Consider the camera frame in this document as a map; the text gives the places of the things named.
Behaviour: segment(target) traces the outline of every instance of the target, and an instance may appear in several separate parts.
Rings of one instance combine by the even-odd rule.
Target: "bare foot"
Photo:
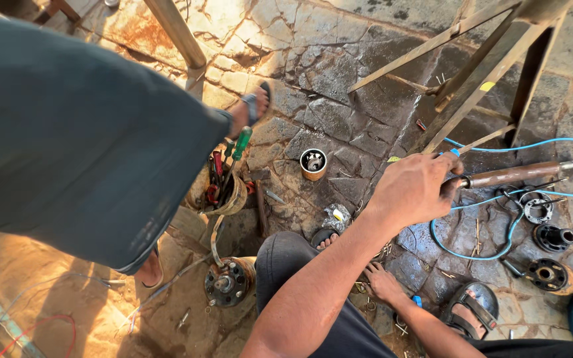
[[[262,118],[269,107],[269,96],[267,95],[267,91],[260,87],[258,87],[254,93],[256,96],[256,114],[258,118]],[[227,137],[234,140],[238,138],[243,127],[249,125],[249,109],[247,109],[247,104],[245,102],[240,101],[231,108],[229,113],[234,116],[234,121],[231,126],[231,132],[227,134]]]
[[[470,297],[476,299],[476,295],[472,290],[466,290],[466,293],[470,295]],[[461,316],[461,318],[465,319],[466,321],[468,321],[468,323],[472,324],[474,329],[477,331],[477,335],[479,336],[479,338],[482,338],[483,335],[486,334],[487,330],[483,326],[482,322],[479,321],[477,316],[475,316],[474,313],[466,306],[457,303],[456,305],[452,306],[452,313]],[[453,330],[461,332],[461,330],[457,328],[453,328]]]
[[[163,271],[160,268],[159,257],[154,250],[145,261],[145,264],[134,274],[134,278],[143,282],[146,286],[154,286],[160,281]]]
[[[323,250],[323,249],[329,247],[330,244],[334,243],[335,240],[338,239],[338,237],[339,237],[338,234],[332,233],[332,234],[330,235],[330,238],[324,240],[323,242],[321,242],[321,243],[318,245],[318,248],[317,248],[317,249],[318,249],[318,250]]]

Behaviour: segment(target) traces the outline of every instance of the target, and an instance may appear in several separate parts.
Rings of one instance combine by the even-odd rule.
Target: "flip-flop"
[[[466,290],[471,290],[476,295],[472,298]],[[479,338],[473,325],[463,319],[461,316],[452,313],[452,307],[460,303],[468,308],[483,324],[486,329],[483,337]],[[450,299],[446,310],[439,319],[447,326],[462,330],[466,336],[473,339],[484,339],[488,333],[497,325],[498,318],[498,300],[492,290],[482,282],[470,282],[457,290],[457,293]]]
[[[318,246],[320,246],[320,244],[324,240],[330,238],[330,236],[332,234],[338,234],[339,235],[339,233],[335,229],[324,228],[324,229],[319,230],[311,238],[311,245],[313,246],[313,248],[318,248]]]
[[[260,84],[260,88],[267,91],[267,97],[269,98],[269,106],[270,106],[271,105],[271,87],[269,87],[269,83],[266,81],[262,82]],[[247,110],[249,110],[249,127],[253,126],[254,124],[256,124],[256,122],[258,122],[260,120],[260,118],[258,118],[257,97],[256,97],[255,93],[249,93],[249,94],[243,95],[243,97],[241,99],[243,102],[246,103]],[[263,117],[267,114],[268,111],[269,111],[269,107],[267,107],[267,110],[264,112]]]
[[[159,258],[159,268],[160,268],[160,280],[158,282],[156,282],[155,284],[151,285],[151,286],[147,286],[146,284],[144,284],[143,282],[141,282],[143,284],[143,286],[145,286],[146,289],[153,289],[156,286],[160,285],[163,282],[163,279],[165,278],[165,272],[163,271],[163,264],[160,261],[160,256],[159,256],[159,244],[156,243],[154,245],[154,253],[156,254],[156,257]]]

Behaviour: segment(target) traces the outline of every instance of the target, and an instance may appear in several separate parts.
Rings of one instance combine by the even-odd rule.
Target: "person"
[[[496,300],[488,306],[475,295],[494,297],[479,290],[483,284],[465,285],[455,295],[446,325],[407,297],[380,264],[370,263],[404,227],[450,211],[460,179],[444,181],[449,171],[463,172],[451,152],[409,155],[386,168],[367,206],[339,237],[316,246],[294,232],[268,237],[256,261],[259,316],[241,357],[395,357],[347,299],[361,273],[368,294],[407,323],[431,358],[573,357],[568,341],[473,339],[485,337],[498,315]],[[493,317],[484,320],[484,311]]]
[[[208,108],[113,52],[0,19],[0,232],[156,286],[159,236],[211,151],[267,111],[267,89]]]

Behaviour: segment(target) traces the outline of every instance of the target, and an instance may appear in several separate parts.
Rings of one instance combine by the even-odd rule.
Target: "hammer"
[[[267,220],[267,214],[264,212],[264,193],[262,191],[261,181],[270,178],[271,172],[269,171],[268,167],[251,170],[249,171],[248,175],[244,176],[245,182],[250,181],[255,185],[255,194],[258,199],[258,211],[260,214],[260,234],[262,238],[269,236],[269,221]]]

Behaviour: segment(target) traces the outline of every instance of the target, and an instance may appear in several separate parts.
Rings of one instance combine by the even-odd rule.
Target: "cracked stone floor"
[[[97,0],[69,2],[83,19],[71,24],[58,13],[46,27],[119,53],[184,88],[188,77],[185,62],[142,1],[122,0],[117,10]],[[273,87],[273,109],[254,128],[250,149],[240,166],[243,170],[269,167],[272,179],[267,185],[286,201],[281,205],[267,199],[271,232],[294,231],[310,238],[325,217],[322,209],[330,203],[341,203],[354,216],[359,214],[388,165],[387,159],[403,157],[421,134],[415,122],[429,124],[436,112],[432,97],[422,97],[388,78],[363,87],[354,97],[348,96],[346,89],[450,27],[458,11],[469,15],[489,2],[479,0],[475,5],[472,1],[471,8],[459,9],[460,0],[426,0],[421,6],[410,0],[176,1],[208,60],[202,91],[198,90],[207,105],[228,108],[263,80]],[[448,78],[461,68],[498,21],[474,29],[393,74],[425,86],[438,85],[438,78]],[[508,113],[520,67],[515,64],[479,105]],[[450,138],[469,143],[502,126],[496,119],[472,112]],[[527,144],[564,136],[573,136],[573,9],[547,63],[520,141]],[[486,147],[502,145],[494,140]],[[329,156],[327,174],[318,182],[306,181],[294,160],[311,147]],[[439,149],[450,147],[441,145]],[[552,159],[573,159],[573,145],[546,145],[516,153],[471,151],[462,156],[466,173]],[[569,175],[570,179],[558,186],[559,191],[573,192],[573,171]],[[459,191],[455,200],[458,205],[481,201],[493,190]],[[488,203],[439,219],[437,233],[447,247],[468,255],[475,245],[478,223],[481,255],[491,256],[504,246],[513,217],[512,212]],[[255,255],[262,242],[256,235],[256,223],[256,209],[232,216],[227,222],[230,234],[219,247],[221,256]],[[551,223],[573,227],[573,199],[554,207]],[[532,229],[526,222],[516,227],[507,256],[517,267],[551,257],[573,268],[573,246],[561,255],[545,253],[532,241]],[[206,253],[195,240],[200,230],[187,224],[163,235],[165,272],[176,272]],[[507,338],[510,329],[514,338],[572,339],[565,314],[568,297],[545,293],[525,279],[514,278],[498,261],[469,262],[445,253],[430,237],[427,224],[408,227],[391,242],[392,249],[380,260],[409,292],[421,296],[424,308],[432,313],[438,315],[462,284],[479,280],[488,283],[500,301],[498,328],[489,339]],[[5,255],[19,250],[23,257]],[[29,270],[38,263],[38,269]],[[78,333],[74,357],[234,357],[257,316],[255,299],[250,296],[234,308],[205,313],[202,287],[206,270],[207,265],[199,265],[157,298],[139,316],[132,334],[127,334],[125,326],[119,327],[149,292],[130,278],[116,290],[74,280],[57,282],[49,290],[39,291],[25,307],[13,310],[13,317],[25,327],[37,316],[72,315]],[[120,278],[107,268],[27,238],[0,234],[3,305],[31,283],[65,271]],[[392,325],[389,310],[367,311],[361,294],[351,294],[351,300],[374,322],[397,355],[403,357],[407,351],[409,357],[417,356],[414,343],[401,337]],[[175,330],[187,307],[192,308],[187,324]],[[62,342],[69,334],[67,326],[54,326],[36,330],[33,339],[52,356],[63,354]],[[0,334],[0,339],[5,342],[5,335]]]

